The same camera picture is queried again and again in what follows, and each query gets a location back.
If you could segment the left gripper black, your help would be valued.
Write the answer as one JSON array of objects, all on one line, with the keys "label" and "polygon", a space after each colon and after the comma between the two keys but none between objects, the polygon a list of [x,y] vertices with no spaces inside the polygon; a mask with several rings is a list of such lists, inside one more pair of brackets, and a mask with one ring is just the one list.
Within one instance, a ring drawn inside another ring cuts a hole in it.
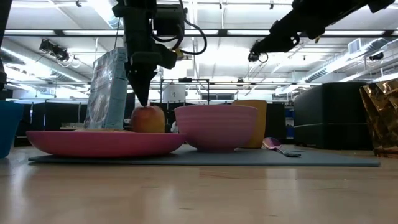
[{"label": "left gripper black", "polygon": [[170,42],[178,39],[178,6],[156,0],[120,0],[112,11],[124,23],[129,83],[140,104],[147,106],[157,67],[172,69],[177,62],[178,47],[166,47],[166,40],[157,36],[169,37]]}]

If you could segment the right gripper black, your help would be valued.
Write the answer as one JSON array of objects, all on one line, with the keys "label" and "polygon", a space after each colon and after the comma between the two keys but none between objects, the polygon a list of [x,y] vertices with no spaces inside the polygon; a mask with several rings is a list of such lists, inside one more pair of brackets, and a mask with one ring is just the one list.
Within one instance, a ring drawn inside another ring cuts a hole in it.
[{"label": "right gripper black", "polygon": [[362,0],[302,0],[293,1],[292,9],[275,21],[270,35],[255,41],[254,54],[288,52],[300,43],[299,32],[311,39],[322,35],[326,27],[357,11],[368,2]]}]

